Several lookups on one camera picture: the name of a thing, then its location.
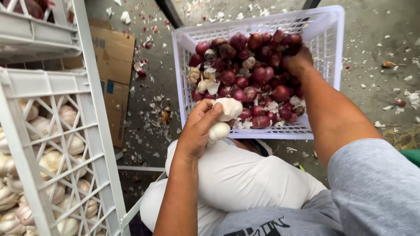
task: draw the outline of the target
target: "white pants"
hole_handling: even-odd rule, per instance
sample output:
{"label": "white pants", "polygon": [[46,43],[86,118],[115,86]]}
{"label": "white pants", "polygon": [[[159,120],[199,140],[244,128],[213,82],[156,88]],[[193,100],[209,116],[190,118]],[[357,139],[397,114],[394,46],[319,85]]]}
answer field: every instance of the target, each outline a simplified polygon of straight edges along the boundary
{"label": "white pants", "polygon": [[[168,147],[166,173],[177,140]],[[255,207],[301,208],[326,187],[310,174],[282,159],[256,153],[220,141],[206,147],[198,161],[198,235],[210,235],[228,212]],[[166,180],[152,183],[144,193],[140,215],[153,231]]]}

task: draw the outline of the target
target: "green object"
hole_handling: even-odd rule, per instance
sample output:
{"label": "green object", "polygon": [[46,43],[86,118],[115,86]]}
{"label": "green object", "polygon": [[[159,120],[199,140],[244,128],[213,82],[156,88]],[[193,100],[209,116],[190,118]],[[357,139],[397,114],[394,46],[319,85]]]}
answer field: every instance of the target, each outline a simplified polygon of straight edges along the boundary
{"label": "green object", "polygon": [[420,149],[407,149],[400,150],[399,152],[403,154],[414,165],[420,168]]}

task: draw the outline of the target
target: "finger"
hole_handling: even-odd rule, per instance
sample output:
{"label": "finger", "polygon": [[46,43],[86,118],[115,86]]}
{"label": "finger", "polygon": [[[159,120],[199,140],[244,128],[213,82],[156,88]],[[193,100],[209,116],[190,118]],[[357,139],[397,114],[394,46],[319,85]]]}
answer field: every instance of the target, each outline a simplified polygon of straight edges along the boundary
{"label": "finger", "polygon": [[202,127],[204,130],[209,130],[210,127],[217,121],[220,114],[223,112],[223,105],[218,102],[214,104],[214,106],[204,114],[204,117],[197,122],[199,127]]}
{"label": "finger", "polygon": [[197,112],[198,111],[202,111],[202,112],[207,112],[209,110],[209,108],[211,108],[213,106],[213,104],[211,103],[212,101],[214,101],[213,99],[203,99],[201,100],[201,102],[199,102],[197,104],[197,106],[195,106],[193,112]]}

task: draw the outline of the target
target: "concrete floor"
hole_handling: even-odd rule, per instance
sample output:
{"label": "concrete floor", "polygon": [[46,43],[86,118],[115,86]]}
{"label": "concrete floor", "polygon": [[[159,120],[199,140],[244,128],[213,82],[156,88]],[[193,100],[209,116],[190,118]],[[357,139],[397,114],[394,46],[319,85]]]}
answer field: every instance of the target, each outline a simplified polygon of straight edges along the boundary
{"label": "concrete floor", "polygon": [[[209,21],[203,22],[202,14],[208,18],[214,18],[217,12],[223,10],[225,19],[228,19],[228,15],[232,15],[231,20],[234,20],[240,12],[244,14],[245,18],[249,18],[260,15],[256,7],[252,12],[249,11],[250,3],[259,4],[261,8],[269,9],[270,14],[275,14],[281,13],[283,9],[299,10],[302,8],[304,0],[203,0],[202,3],[197,1],[197,8],[192,5],[189,16],[186,13],[188,1],[174,0],[173,2],[185,25],[195,26],[197,23],[210,24]],[[419,47],[414,46],[414,42],[420,37],[420,25],[418,24],[420,2],[418,0],[382,0],[380,3],[372,0],[322,0],[319,7],[328,5],[341,5],[346,11],[343,66],[349,65],[350,69],[344,69],[342,72],[340,90],[360,107],[372,123],[375,121],[397,125],[414,123],[415,116],[420,115],[420,112],[415,111],[409,105],[406,107],[406,111],[400,114],[395,114],[395,109],[385,111],[382,108],[392,105],[396,97],[402,98],[408,103],[408,99],[403,96],[404,90],[410,92],[420,90],[420,68],[412,64],[412,59],[418,58],[420,55]],[[151,111],[149,103],[152,102],[154,96],[160,94],[165,95],[162,102],[163,108],[169,106],[171,111],[179,110],[171,43],[171,33],[174,29],[166,28],[165,16],[156,8],[152,0],[143,2],[127,0],[127,2],[123,2],[122,7],[115,4],[113,0],[86,0],[86,7],[89,17],[102,19],[108,18],[105,10],[112,7],[115,12],[115,15],[110,19],[112,27],[117,31],[130,31],[137,39],[136,45],[140,45],[147,36],[152,34],[155,45],[149,50],[139,47],[139,58],[146,58],[150,62],[147,70],[148,76],[145,79],[133,80],[131,83],[137,92],[134,98],[129,98],[131,117],[128,117],[127,121],[131,121],[131,125],[127,128],[125,141],[130,142],[130,148],[126,147],[128,151],[118,161],[118,164],[139,165],[138,161],[134,163],[130,158],[135,155],[134,152],[137,152],[142,155],[147,166],[163,167],[169,142],[163,135],[156,134],[158,129],[153,129],[153,135],[145,131],[145,121],[138,113]],[[125,10],[132,11],[130,12],[132,22],[129,26],[123,25],[119,19]],[[142,11],[147,16],[150,14],[151,19],[156,18],[157,21],[144,24],[139,17],[139,13]],[[150,30],[153,25],[158,26],[159,32],[156,34]],[[147,27],[146,32],[143,32],[143,26]],[[166,48],[162,48],[163,43],[167,44]],[[399,64],[399,68],[395,71],[386,69],[381,73],[381,64],[386,60]],[[412,80],[403,80],[410,75],[413,76]],[[155,82],[151,81],[150,76],[153,76]],[[363,89],[361,84],[365,84],[367,88]],[[394,92],[393,88],[400,88],[401,92]],[[171,138],[177,139],[179,134],[176,130],[181,127],[181,124],[176,114],[170,119],[169,124],[168,130]],[[142,145],[137,143],[134,134],[128,132],[129,129],[134,130],[134,134],[141,137]],[[267,140],[267,143],[271,145],[275,155],[289,163],[299,162],[307,172],[328,186],[326,169],[321,166],[318,159],[312,156],[312,141]],[[292,147],[298,151],[286,153],[286,147]],[[302,157],[303,151],[310,156]],[[160,157],[153,156],[154,153],[158,153]],[[157,173],[121,171],[127,209],[138,200],[142,190],[145,190],[156,177]]]}

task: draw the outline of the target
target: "red onion pile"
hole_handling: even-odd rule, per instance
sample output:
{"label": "red onion pile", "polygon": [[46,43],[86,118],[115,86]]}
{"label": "red onion pile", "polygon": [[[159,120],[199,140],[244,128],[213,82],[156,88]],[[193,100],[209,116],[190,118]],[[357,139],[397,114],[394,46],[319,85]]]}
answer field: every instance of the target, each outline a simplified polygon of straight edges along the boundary
{"label": "red onion pile", "polygon": [[[303,89],[297,77],[287,71],[287,61],[303,45],[300,34],[237,33],[230,39],[215,38],[199,43],[189,66],[204,71],[209,64],[220,81],[218,93],[192,91],[192,99],[232,97],[243,104],[238,122],[251,122],[251,128],[267,128],[280,121],[296,122],[305,113]],[[206,65],[206,52],[214,57]]]}

